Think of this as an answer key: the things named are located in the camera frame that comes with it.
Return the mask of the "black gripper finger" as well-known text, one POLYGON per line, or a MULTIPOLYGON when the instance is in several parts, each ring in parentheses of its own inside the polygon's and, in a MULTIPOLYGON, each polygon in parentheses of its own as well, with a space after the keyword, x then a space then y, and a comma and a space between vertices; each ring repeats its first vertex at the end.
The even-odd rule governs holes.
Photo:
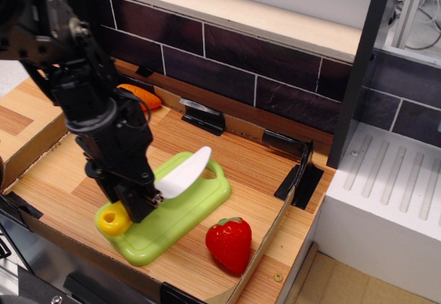
POLYGON ((114 190, 134 223, 140 223, 158 208, 161 202, 161 195, 153 183, 139 185, 119 182, 114 186, 114 190))

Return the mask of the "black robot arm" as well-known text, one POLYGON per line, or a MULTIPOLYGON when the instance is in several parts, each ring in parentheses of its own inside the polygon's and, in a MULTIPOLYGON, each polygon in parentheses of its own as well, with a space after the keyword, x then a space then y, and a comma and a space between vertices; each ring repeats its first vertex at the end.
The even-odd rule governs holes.
POLYGON ((85 173, 133 222, 157 208, 146 152, 152 142, 141 100, 119 74, 88 23, 62 0, 1 0, 1 58, 21 63, 59 106, 83 149, 85 173))

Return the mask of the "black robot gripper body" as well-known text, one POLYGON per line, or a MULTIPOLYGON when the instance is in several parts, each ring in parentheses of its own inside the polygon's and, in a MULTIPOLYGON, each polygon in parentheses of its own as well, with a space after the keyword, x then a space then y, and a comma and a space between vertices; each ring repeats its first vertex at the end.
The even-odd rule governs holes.
POLYGON ((88 158, 86 174, 106 194, 155 194, 146 152, 152 133, 140 107, 109 107, 74 123, 76 142, 88 158))

